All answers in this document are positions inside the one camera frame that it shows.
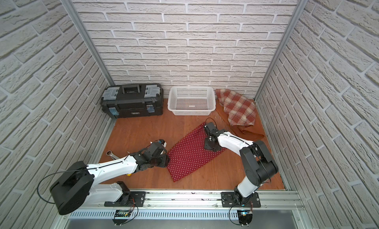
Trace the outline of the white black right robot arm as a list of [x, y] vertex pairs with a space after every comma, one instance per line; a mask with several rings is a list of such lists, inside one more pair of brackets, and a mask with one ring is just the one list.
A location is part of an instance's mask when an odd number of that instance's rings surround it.
[[279, 172], [277, 163], [263, 141], [242, 139], [224, 129], [217, 129], [212, 122], [206, 123], [204, 130], [207, 134], [204, 141], [206, 150], [218, 152], [226, 148], [241, 157], [245, 178], [235, 188], [235, 201], [238, 204], [245, 204], [259, 187]]

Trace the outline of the right controller board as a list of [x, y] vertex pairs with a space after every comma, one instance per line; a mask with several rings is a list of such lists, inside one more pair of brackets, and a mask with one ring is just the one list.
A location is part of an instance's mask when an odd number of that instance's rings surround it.
[[246, 210], [237, 211], [238, 222], [241, 226], [249, 226], [253, 220], [253, 212]]

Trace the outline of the controller board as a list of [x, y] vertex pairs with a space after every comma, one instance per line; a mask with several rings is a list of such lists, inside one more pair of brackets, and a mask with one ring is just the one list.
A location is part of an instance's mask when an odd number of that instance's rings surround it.
[[246, 210], [237, 211], [238, 222], [241, 226], [249, 226], [253, 220], [253, 212]]
[[137, 212], [131, 212], [129, 210], [116, 210], [113, 217], [113, 223], [116, 226], [122, 226], [134, 219], [136, 215]]

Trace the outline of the white plastic basket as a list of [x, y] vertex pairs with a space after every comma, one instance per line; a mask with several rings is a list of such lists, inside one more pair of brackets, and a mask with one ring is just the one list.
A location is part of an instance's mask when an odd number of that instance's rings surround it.
[[170, 89], [168, 110], [176, 116], [209, 116], [215, 109], [212, 87], [175, 86]]

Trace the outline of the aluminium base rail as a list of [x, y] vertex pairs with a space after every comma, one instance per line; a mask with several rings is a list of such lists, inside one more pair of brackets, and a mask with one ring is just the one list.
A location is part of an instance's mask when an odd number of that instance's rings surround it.
[[[222, 206], [221, 192], [227, 190], [152, 190], [131, 189], [122, 191], [117, 186], [100, 185], [88, 195], [80, 208], [105, 207], [106, 201], [115, 202], [123, 193], [147, 192], [141, 209], [229, 209]], [[304, 204], [295, 191], [259, 190], [261, 207], [253, 209], [303, 210]]]

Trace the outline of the silver wrench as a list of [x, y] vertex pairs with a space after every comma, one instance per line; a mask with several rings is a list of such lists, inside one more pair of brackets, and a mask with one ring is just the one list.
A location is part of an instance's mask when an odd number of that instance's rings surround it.
[[108, 156], [108, 157], [111, 157], [113, 160], [126, 160], [127, 159], [127, 157], [128, 157], [128, 155], [126, 155], [125, 157], [122, 157], [122, 158], [119, 158], [118, 156], [116, 156], [112, 151], [107, 151], [106, 152], [106, 155]]

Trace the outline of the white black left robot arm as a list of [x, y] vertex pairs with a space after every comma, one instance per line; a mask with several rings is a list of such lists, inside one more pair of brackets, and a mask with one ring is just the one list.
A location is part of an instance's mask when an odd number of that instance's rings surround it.
[[50, 187], [58, 213], [67, 215], [83, 205], [97, 203], [106, 207], [132, 203], [131, 192], [123, 182], [104, 182], [153, 167], [167, 167], [169, 157], [165, 147], [166, 142], [160, 139], [145, 149], [113, 161], [89, 165], [83, 161], [74, 163]]

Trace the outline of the red plaid skirt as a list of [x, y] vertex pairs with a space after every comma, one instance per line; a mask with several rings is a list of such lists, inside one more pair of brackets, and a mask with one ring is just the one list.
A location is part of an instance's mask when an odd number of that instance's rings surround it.
[[230, 125], [250, 126], [256, 121], [255, 103], [229, 89], [215, 90], [219, 104], [228, 116]]

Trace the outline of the left controller board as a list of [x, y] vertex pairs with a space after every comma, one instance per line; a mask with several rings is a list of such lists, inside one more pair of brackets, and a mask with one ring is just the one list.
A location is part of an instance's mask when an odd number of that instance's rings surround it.
[[137, 212], [131, 212], [129, 210], [116, 210], [113, 217], [113, 223], [116, 226], [122, 226], [134, 219], [136, 215]]

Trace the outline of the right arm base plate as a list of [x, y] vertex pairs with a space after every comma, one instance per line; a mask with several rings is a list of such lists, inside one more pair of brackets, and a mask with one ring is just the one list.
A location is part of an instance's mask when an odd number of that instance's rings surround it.
[[230, 208], [233, 205], [244, 208], [260, 208], [261, 202], [257, 192], [249, 197], [242, 197], [238, 192], [221, 192], [221, 201], [224, 208]]

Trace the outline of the black plastic toolbox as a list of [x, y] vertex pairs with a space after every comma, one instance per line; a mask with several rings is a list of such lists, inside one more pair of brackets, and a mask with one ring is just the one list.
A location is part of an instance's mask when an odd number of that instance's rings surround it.
[[163, 95], [160, 84], [118, 85], [104, 90], [101, 107], [112, 119], [160, 116]]

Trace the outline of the orange brown skirt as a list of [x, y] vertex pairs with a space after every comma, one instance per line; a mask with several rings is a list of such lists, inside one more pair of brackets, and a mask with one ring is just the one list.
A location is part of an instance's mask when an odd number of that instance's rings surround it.
[[216, 102], [216, 111], [221, 119], [226, 123], [227, 129], [236, 136], [251, 141], [263, 140], [265, 138], [265, 131], [257, 110], [255, 111], [255, 124], [249, 126], [230, 125], [228, 115], [224, 112], [223, 107], [218, 102]]

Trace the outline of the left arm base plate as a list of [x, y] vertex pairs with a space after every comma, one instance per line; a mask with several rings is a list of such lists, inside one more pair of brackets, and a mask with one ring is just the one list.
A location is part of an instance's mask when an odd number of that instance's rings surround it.
[[129, 193], [123, 193], [121, 197], [115, 201], [106, 201], [104, 203], [105, 207], [131, 207], [133, 205], [137, 207], [143, 207], [145, 196], [147, 192], [143, 191], [132, 191]]

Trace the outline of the red polka dot skirt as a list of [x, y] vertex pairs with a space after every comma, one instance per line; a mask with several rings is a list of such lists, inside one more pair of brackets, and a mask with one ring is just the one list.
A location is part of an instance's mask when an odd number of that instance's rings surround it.
[[200, 124], [168, 152], [169, 164], [167, 169], [174, 182], [197, 171], [225, 151], [225, 148], [218, 152], [204, 148], [207, 139], [204, 130], [205, 125], [204, 122]]

